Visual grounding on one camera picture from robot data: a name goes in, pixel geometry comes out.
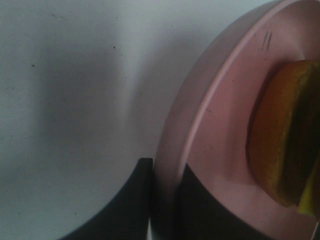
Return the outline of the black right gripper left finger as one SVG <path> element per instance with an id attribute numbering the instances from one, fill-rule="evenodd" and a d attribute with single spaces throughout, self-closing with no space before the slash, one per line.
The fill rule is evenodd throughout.
<path id="1" fill-rule="evenodd" d="M 117 195 L 64 240 L 146 240 L 150 216 L 153 159 L 140 158 Z"/>

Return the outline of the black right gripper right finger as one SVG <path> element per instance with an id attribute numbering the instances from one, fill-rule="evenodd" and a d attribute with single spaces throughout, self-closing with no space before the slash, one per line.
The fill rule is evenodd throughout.
<path id="1" fill-rule="evenodd" d="M 175 204 L 176 240 L 260 240 L 262 234 L 233 215 L 184 169 Z"/>

